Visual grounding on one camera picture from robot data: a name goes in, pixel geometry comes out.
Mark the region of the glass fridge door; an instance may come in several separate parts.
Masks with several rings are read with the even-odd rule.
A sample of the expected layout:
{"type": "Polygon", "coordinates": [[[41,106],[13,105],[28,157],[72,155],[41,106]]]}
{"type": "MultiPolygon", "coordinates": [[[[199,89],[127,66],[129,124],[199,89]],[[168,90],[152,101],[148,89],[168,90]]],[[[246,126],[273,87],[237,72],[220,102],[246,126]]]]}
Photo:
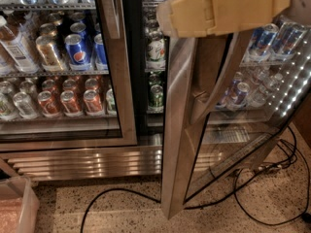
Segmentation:
{"type": "MultiPolygon", "coordinates": [[[[310,98],[310,27],[285,10],[266,25],[224,35],[170,39],[163,147],[279,140],[310,98]],[[267,78],[282,74],[277,91],[259,108],[247,99],[267,78]]],[[[165,185],[166,217],[217,180],[165,185]]]]}
{"type": "Polygon", "coordinates": [[[21,73],[1,44],[0,146],[101,148],[136,142],[122,0],[1,0],[1,16],[35,47],[39,71],[21,73]],[[90,69],[69,65],[65,38],[79,34],[90,69]],[[47,71],[36,48],[52,36],[67,70],[47,71]],[[60,95],[76,93],[81,116],[65,114],[60,95]]]}

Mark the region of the steel fridge bottom grille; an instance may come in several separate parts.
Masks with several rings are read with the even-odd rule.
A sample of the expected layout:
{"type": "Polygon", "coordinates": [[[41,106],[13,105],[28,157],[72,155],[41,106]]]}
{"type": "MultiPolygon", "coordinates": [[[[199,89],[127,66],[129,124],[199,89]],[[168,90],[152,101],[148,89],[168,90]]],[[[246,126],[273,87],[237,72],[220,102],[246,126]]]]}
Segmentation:
{"type": "Polygon", "coordinates": [[[9,176],[34,181],[65,181],[162,175],[165,185],[212,182],[234,169],[257,169],[275,147],[275,140],[203,144],[163,148],[159,144],[102,148],[56,149],[53,145],[1,145],[1,169],[9,176]]]}

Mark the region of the water bottle white cap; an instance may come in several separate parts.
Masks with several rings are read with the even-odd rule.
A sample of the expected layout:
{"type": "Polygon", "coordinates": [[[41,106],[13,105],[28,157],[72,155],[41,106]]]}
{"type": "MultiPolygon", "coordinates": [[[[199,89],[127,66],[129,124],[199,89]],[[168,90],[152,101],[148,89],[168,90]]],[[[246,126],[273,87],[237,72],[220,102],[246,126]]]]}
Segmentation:
{"type": "Polygon", "coordinates": [[[280,87],[283,75],[278,73],[267,77],[249,96],[247,105],[254,108],[263,106],[266,100],[280,87]]]}

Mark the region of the blue Pepsi can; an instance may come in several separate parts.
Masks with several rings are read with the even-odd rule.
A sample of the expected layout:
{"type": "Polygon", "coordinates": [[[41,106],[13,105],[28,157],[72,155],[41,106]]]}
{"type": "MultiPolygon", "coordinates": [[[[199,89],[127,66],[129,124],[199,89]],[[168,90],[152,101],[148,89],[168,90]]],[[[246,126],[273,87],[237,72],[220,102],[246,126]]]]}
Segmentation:
{"type": "Polygon", "coordinates": [[[69,65],[73,70],[86,71],[90,69],[90,50],[81,35],[68,35],[65,38],[65,48],[70,58],[69,65]]]}

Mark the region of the gold soda can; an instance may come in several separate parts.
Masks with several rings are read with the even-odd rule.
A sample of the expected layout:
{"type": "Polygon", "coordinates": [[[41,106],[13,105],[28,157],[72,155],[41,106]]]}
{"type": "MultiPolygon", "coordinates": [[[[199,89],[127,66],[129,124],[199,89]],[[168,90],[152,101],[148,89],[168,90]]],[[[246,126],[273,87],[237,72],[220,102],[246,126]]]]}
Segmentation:
{"type": "Polygon", "coordinates": [[[44,35],[36,39],[36,48],[39,52],[43,67],[50,72],[66,71],[62,54],[52,36],[44,35]]]}

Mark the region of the red soda can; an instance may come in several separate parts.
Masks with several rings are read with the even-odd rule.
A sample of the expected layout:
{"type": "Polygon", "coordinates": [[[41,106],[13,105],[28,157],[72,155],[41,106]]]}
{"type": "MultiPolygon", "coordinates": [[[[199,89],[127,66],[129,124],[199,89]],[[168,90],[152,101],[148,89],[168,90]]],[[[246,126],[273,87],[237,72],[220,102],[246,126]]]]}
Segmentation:
{"type": "Polygon", "coordinates": [[[72,90],[65,90],[60,95],[60,102],[64,107],[65,114],[69,116],[81,116],[82,107],[76,93],[72,90]]]}

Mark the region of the iced tea bottle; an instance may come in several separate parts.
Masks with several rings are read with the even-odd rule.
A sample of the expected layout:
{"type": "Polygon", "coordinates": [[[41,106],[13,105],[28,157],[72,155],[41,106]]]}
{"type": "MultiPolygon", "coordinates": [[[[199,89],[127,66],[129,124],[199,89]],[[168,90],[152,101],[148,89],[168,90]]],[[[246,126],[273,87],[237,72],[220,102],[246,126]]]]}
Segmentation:
{"type": "Polygon", "coordinates": [[[0,42],[21,73],[34,74],[39,71],[39,56],[35,47],[17,27],[2,16],[0,16],[0,42]]]}

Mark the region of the clear plastic storage bin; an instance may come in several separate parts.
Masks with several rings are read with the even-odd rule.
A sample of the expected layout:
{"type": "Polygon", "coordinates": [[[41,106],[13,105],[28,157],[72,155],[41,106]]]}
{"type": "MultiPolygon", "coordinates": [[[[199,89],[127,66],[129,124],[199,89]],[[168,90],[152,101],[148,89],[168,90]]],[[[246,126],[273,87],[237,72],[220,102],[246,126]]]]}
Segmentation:
{"type": "Polygon", "coordinates": [[[34,233],[40,202],[24,177],[0,182],[0,233],[34,233]]]}

